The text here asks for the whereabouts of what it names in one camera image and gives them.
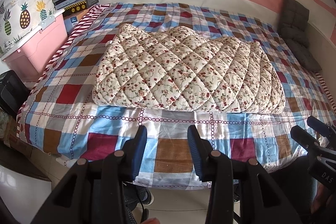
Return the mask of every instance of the bed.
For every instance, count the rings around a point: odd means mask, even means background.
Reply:
[[[281,114],[182,112],[98,106],[92,85],[106,43],[121,24],[147,32],[186,26],[208,38],[237,37],[259,41],[283,85],[286,106]],[[67,43],[49,62],[18,114],[18,136],[45,153],[60,153],[71,167],[84,157],[103,159],[132,138],[139,125],[148,131],[147,145],[135,183],[150,187],[200,189],[186,132],[195,124],[201,137],[232,159],[256,158],[268,172],[290,164],[305,150],[290,138],[294,125],[313,115],[336,122],[333,106],[314,73],[300,66],[272,26],[257,18],[178,3],[95,5],[81,19]],[[322,145],[327,140],[317,133]]]

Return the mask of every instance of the hand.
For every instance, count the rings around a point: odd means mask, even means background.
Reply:
[[[328,205],[330,199],[331,199],[330,190],[319,182],[316,196],[313,200],[313,204],[310,207],[310,212],[313,214],[322,206]]]
[[[160,221],[157,218],[149,218],[141,224],[160,224]]]

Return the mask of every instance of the floral quilted blanket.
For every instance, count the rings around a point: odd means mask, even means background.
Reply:
[[[258,41],[124,24],[107,44],[93,86],[98,105],[262,114],[285,107],[283,86]]]

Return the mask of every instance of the pineapple print bag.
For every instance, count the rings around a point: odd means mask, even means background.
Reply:
[[[0,56],[54,12],[52,0],[0,0]]]

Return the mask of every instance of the gray floor cushion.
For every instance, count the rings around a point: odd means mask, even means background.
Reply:
[[[278,25],[279,34],[282,28],[289,27],[305,31],[309,19],[309,10],[296,0],[283,0],[283,7]]]
[[[306,48],[309,47],[309,41],[308,41],[308,38],[305,32],[299,29],[284,27],[281,29],[281,37],[283,39],[292,39],[296,42],[299,42],[301,45],[305,46]]]
[[[314,72],[322,70],[320,65],[317,63],[315,58],[311,55],[311,53],[305,46],[301,45],[298,42],[295,42],[292,39],[284,39],[284,41],[302,67]]]

